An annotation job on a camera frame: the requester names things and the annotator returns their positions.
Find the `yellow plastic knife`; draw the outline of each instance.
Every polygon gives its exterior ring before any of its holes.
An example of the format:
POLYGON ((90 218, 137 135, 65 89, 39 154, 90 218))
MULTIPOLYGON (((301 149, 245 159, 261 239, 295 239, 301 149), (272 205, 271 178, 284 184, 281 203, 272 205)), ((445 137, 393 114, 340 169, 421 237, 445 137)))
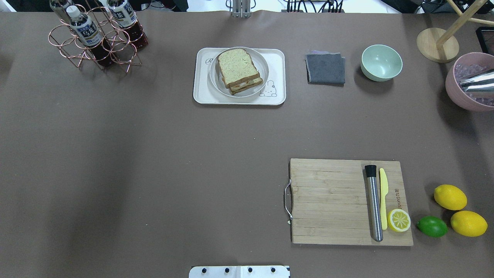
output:
POLYGON ((386 217, 386 195, 388 194, 389 188, 388 177, 382 168, 379 169, 379 181, 381 184, 381 226, 382 229, 385 230, 388 228, 388 218, 386 217))

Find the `black rubber tip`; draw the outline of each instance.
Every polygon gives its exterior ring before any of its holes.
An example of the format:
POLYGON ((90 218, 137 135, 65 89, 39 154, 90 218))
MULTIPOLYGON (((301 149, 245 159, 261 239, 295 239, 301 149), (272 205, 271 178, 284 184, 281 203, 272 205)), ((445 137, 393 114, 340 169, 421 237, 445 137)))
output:
POLYGON ((368 178, 377 177, 376 166, 375 165, 366 165, 366 175, 368 178))

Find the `lime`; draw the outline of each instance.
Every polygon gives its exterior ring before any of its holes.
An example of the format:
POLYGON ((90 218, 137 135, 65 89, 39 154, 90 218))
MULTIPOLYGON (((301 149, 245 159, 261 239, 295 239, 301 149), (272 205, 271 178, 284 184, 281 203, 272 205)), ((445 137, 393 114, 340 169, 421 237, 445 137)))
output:
POLYGON ((443 208, 460 210, 466 206, 466 195, 454 185, 440 185, 434 189, 434 200, 443 208))
POLYGON ((388 214, 388 226, 395 232, 404 232, 410 229, 410 215, 402 209, 394 209, 388 214))
POLYGON ((486 232, 487 222, 478 213, 463 210, 451 216, 451 227, 464 236, 480 236, 486 232))
POLYGON ((422 217, 417 222, 417 228, 431 237, 442 237, 448 232, 446 223, 435 216, 422 217))

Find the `bread slice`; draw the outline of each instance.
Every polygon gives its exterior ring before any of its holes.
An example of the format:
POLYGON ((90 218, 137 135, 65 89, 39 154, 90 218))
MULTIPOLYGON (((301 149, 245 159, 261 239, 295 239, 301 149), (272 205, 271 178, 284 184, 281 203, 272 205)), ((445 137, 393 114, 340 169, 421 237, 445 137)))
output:
POLYGON ((242 48, 221 53, 218 56, 218 66, 226 88, 260 77, 251 56, 242 48))
POLYGON ((240 85, 236 85, 236 86, 231 86, 230 87, 230 93, 232 95, 235 95, 236 93, 240 93, 240 92, 243 92, 249 88, 252 88, 254 86, 257 86, 259 84, 262 84, 262 78, 258 77, 254 80, 250 80, 250 81, 247 81, 247 82, 244 82, 240 85))

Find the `metal bracket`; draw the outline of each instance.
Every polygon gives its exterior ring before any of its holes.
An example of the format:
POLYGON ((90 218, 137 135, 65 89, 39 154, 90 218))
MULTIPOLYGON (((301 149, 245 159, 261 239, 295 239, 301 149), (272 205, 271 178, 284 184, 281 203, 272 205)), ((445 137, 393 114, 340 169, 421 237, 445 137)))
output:
POLYGON ((293 216, 291 215, 291 212, 290 212, 290 210, 287 207, 287 195, 288 195, 287 194, 287 190, 288 190, 288 187, 290 187, 290 191, 291 191, 291 179, 288 180, 288 184, 285 187, 285 192, 283 193, 283 197, 284 197, 283 198, 283 205, 285 206, 285 210, 288 212, 288 216, 290 217, 290 221, 292 221, 293 220, 293 216))
POLYGON ((250 0, 232 0, 233 17, 250 17, 250 0))

